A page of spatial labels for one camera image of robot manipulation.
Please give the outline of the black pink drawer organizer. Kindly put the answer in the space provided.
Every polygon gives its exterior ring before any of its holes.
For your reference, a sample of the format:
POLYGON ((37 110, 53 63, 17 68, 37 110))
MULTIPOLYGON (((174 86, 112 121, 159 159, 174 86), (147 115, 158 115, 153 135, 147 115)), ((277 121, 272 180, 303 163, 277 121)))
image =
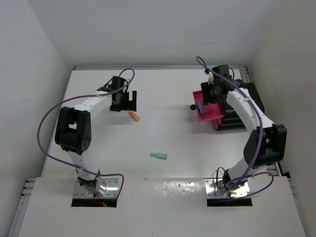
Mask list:
POLYGON ((235 110, 227 103, 217 103, 204 105, 202 103, 201 90, 193 92, 194 104, 190 105, 191 110, 197 111, 197 118, 199 122, 211 121, 215 130, 227 130, 235 128, 245 128, 241 119, 235 112, 235 110), (201 115, 196 107, 196 101, 202 103, 205 115, 201 115))

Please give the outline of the orange correction tape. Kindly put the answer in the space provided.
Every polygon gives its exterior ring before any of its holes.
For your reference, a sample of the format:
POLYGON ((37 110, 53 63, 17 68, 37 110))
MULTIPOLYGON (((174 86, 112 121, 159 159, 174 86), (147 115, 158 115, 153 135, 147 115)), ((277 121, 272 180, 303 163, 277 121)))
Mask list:
POLYGON ((128 114, 135 122, 140 120, 140 117, 134 111, 128 111, 128 114))

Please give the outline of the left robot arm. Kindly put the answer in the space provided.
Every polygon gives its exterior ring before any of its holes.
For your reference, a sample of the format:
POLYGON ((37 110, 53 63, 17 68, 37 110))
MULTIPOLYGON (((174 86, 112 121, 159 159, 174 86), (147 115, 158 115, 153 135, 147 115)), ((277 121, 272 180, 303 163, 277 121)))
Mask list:
POLYGON ((55 143, 61 147, 77 166, 79 183, 91 194, 105 193, 99 169, 86 154, 92 142, 92 119, 106 108, 112 112, 137 111, 137 91, 129 98, 128 81, 113 76, 96 90, 92 97, 73 107, 62 107, 59 112, 55 143))

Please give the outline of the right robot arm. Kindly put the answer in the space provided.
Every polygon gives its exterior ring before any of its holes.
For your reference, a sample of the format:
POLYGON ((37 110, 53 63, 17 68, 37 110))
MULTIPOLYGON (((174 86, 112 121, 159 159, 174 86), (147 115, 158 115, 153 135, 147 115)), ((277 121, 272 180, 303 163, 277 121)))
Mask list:
POLYGON ((264 114, 245 83, 230 76, 227 65, 204 68, 206 74, 213 75, 213 80, 201 84, 203 103, 227 103, 249 133, 242 159, 224 172, 225 189, 234 189, 262 167, 283 160, 287 129, 264 114))

